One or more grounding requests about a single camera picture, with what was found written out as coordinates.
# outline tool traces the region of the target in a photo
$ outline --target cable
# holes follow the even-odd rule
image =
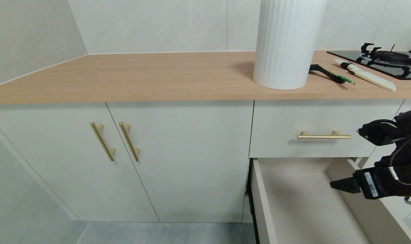
[[[390,119],[378,119],[378,120],[374,120],[374,121],[369,122],[369,125],[380,124],[380,123],[389,123],[389,124],[394,125],[395,127],[397,127],[397,126],[396,126],[396,122],[395,122],[395,121],[392,121],[392,120],[390,120]]]
[[[396,172],[395,172],[395,170],[394,170],[394,167],[392,166],[392,161],[394,160],[394,157],[396,156],[396,154],[398,154],[398,153],[410,142],[410,140],[411,140],[411,138],[408,138],[408,139],[401,145],[401,147],[397,148],[397,149],[392,153],[392,155],[391,155],[391,161],[390,161],[389,167],[388,167],[389,171],[391,172],[392,177],[393,177],[396,181],[400,182],[400,183],[403,184],[403,185],[411,185],[411,183],[405,183],[405,182],[402,182],[402,181],[399,180],[399,178],[398,178],[398,176],[397,176],[397,174],[396,174]]]
[[[409,199],[410,199],[410,197],[404,197],[404,202],[405,202],[406,204],[411,205],[411,201],[409,201]]]

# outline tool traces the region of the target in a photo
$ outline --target open drawer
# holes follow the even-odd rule
[[[379,200],[334,190],[351,159],[253,159],[250,197],[260,244],[411,244],[411,231]]]

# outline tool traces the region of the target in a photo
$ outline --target kitchen counter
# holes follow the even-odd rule
[[[255,52],[103,54],[70,60],[0,85],[0,104],[187,100],[411,99],[411,80],[369,70],[397,86],[387,91],[315,51],[312,63],[357,85],[312,72],[303,88],[274,90],[253,82]]]

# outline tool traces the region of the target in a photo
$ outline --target wall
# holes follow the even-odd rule
[[[69,0],[90,54],[255,50],[260,0]],[[411,48],[411,0],[329,0],[317,49]]]
[[[255,50],[259,0],[228,0],[228,50]],[[411,0],[329,0],[316,49],[411,49]]]
[[[75,244],[88,221],[74,221],[13,155],[0,132],[0,244]]]
[[[67,0],[0,0],[0,83],[85,54]]]

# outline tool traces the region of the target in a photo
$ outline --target gold bar handle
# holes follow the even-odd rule
[[[342,135],[336,130],[331,135],[308,135],[306,131],[302,131],[297,139],[351,139],[351,135]]]
[[[100,132],[99,132],[99,130],[103,128],[103,124],[100,124],[99,126],[96,126],[96,124],[94,122],[91,122],[90,125],[91,125],[91,128],[93,128],[93,131],[97,136],[97,139],[99,139],[100,144],[102,144],[103,150],[105,150],[106,154],[108,155],[109,160],[111,162],[114,162],[114,158],[113,158],[112,154],[114,153],[115,148],[111,148],[111,150],[108,150],[108,147],[106,146],[106,143],[103,140],[102,135],[100,135]]]
[[[130,124],[124,125],[123,122],[120,122],[118,125],[120,125],[120,129],[123,132],[123,135],[124,135],[124,137],[127,141],[127,145],[129,145],[130,151],[132,152],[135,161],[138,162],[139,161],[138,160],[138,154],[139,154],[140,148],[134,149],[133,144],[130,141],[129,134],[127,133],[127,130],[130,128]]]

